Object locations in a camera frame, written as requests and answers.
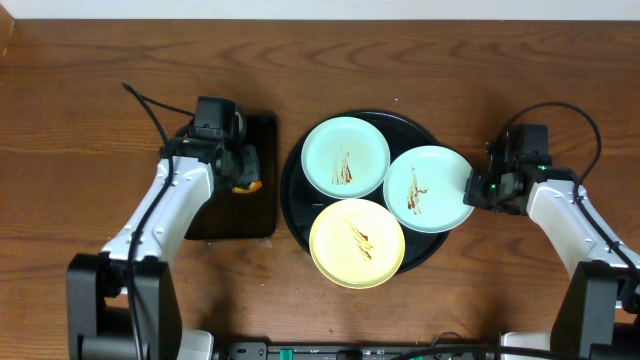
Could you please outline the green and yellow sponge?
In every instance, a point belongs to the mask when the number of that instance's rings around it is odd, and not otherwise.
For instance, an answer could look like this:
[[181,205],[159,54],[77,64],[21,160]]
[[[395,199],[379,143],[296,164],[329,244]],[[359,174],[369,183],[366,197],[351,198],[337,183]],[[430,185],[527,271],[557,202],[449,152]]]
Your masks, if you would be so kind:
[[242,186],[234,186],[232,192],[235,194],[250,194],[258,191],[262,187],[261,181],[251,182],[249,184],[243,184]]

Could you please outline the yellow plate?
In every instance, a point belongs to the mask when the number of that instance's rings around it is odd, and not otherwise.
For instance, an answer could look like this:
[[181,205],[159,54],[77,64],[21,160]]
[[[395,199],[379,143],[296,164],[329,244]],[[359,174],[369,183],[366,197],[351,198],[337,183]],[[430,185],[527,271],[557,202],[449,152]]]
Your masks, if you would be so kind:
[[405,237],[396,218],[365,199],[340,200],[312,223],[309,249],[330,281],[351,289],[376,287],[399,270]]

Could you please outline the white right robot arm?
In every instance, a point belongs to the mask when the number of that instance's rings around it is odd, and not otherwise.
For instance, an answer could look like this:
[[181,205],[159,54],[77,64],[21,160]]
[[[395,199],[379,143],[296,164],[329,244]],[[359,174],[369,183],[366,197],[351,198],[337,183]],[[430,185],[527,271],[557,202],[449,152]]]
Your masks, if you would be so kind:
[[571,278],[552,329],[502,335],[503,359],[636,359],[639,325],[619,324],[615,309],[639,313],[639,255],[608,226],[569,169],[544,165],[471,171],[464,202],[526,215],[550,240]]

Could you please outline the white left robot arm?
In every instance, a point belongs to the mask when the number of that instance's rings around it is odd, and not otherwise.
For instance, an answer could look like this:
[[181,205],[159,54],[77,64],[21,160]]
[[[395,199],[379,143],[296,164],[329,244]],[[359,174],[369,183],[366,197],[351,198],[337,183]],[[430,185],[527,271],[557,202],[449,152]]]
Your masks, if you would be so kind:
[[182,325],[171,268],[202,206],[223,180],[259,178],[256,148],[239,152],[184,141],[157,166],[147,194],[100,253],[77,254],[66,271],[72,359],[210,359],[214,337]]

